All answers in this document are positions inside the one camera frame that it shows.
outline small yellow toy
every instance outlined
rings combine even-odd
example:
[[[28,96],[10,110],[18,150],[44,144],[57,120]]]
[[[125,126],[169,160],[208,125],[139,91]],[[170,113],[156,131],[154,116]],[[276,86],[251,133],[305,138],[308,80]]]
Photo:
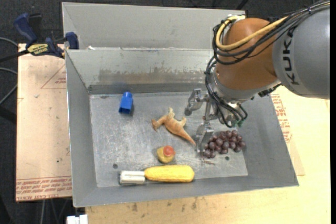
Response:
[[[163,146],[156,150],[156,154],[161,163],[170,163],[175,156],[175,150],[172,146]]]

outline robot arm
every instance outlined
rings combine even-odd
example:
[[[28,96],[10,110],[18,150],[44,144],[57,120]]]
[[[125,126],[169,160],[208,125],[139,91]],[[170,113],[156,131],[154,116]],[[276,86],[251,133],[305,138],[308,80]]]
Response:
[[[233,127],[247,117],[243,102],[279,85],[304,97],[329,98],[329,46],[330,0],[274,23],[229,16],[214,28],[214,56],[205,78],[208,94],[198,97],[207,101],[204,118],[215,115]],[[191,98],[186,114],[196,106],[197,99]]]

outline yellow corn cob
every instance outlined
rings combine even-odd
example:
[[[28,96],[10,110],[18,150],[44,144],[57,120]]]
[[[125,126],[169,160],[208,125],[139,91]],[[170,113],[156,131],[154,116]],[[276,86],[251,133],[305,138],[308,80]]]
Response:
[[[160,182],[191,182],[194,171],[188,165],[163,165],[147,168],[145,177],[148,180]]]

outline purple grape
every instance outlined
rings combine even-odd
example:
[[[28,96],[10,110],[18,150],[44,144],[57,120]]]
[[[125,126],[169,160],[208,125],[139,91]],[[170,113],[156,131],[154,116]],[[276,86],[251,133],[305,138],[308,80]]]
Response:
[[[230,138],[232,137],[232,133],[231,133],[230,131],[228,131],[228,132],[226,133],[226,137],[227,137],[228,139],[230,139]]]
[[[222,139],[220,139],[220,138],[217,138],[217,140],[216,140],[216,144],[218,145],[218,146],[221,146],[222,144],[223,144],[223,140]]]
[[[215,142],[210,142],[210,143],[209,143],[209,148],[210,148],[211,150],[214,150],[214,149],[215,149],[215,146],[216,146]]]
[[[231,137],[231,139],[230,139],[230,142],[237,142],[237,137],[235,137],[235,136],[233,136],[233,137]]]
[[[231,134],[232,134],[232,136],[237,136],[237,135],[238,135],[238,132],[237,132],[237,130],[233,130],[233,131],[231,132]]]
[[[236,147],[236,148],[234,149],[234,151],[235,151],[235,152],[240,152],[240,151],[242,151],[242,149],[241,149],[240,146],[238,146],[238,147]]]
[[[246,147],[246,142],[244,140],[241,140],[238,142],[238,146],[241,147],[241,148],[244,148]]]
[[[225,141],[223,144],[222,144],[222,149],[228,149],[230,147],[230,143]]]
[[[225,132],[221,131],[218,136],[220,139],[223,139],[225,137]]]
[[[230,142],[230,148],[234,149],[236,147],[236,143],[235,142]]]
[[[228,150],[227,149],[222,149],[220,154],[227,154]]]
[[[221,150],[222,150],[222,148],[220,146],[217,146],[217,145],[215,146],[215,151],[216,152],[220,152]]]
[[[205,151],[203,152],[203,156],[206,157],[206,158],[209,158],[210,155],[211,155],[211,151],[210,151],[210,150],[205,150]]]

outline blue clamp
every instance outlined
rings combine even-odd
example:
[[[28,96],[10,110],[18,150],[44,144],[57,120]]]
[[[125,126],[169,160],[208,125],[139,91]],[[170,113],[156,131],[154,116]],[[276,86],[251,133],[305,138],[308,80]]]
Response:
[[[69,49],[74,49],[74,50],[79,49],[78,38],[74,32],[67,32],[65,34],[65,39],[69,42]]]
[[[34,56],[52,55],[60,58],[64,58],[64,50],[58,47],[57,42],[47,37],[45,42],[36,42],[37,37],[29,25],[28,13],[23,13],[14,20],[14,27],[17,31],[28,39],[26,44],[26,51],[30,52]],[[69,44],[69,49],[79,49],[79,43],[77,35],[74,32],[68,32],[65,38]]]
[[[130,114],[133,104],[132,94],[124,92],[120,101],[119,113]]]

